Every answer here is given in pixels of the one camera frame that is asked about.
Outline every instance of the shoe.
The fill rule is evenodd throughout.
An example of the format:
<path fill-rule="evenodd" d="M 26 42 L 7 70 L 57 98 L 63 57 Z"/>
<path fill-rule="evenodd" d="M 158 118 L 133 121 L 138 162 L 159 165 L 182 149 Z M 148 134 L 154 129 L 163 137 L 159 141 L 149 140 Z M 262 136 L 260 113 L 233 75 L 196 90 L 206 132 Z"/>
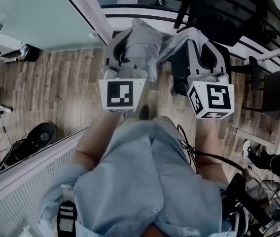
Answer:
<path fill-rule="evenodd" d="M 139 119 L 140 120 L 149 120 L 149 107 L 148 105 L 143 105 L 139 112 Z"/>
<path fill-rule="evenodd" d="M 260 145 L 259 149 L 256 151 L 256 155 L 262 156 L 263 154 L 267 154 L 266 147 L 263 145 Z"/>
<path fill-rule="evenodd" d="M 253 153 L 252 148 L 250 147 L 250 141 L 245 140 L 243 144 L 243 157 L 244 159 L 248 159 L 248 154 Z"/>

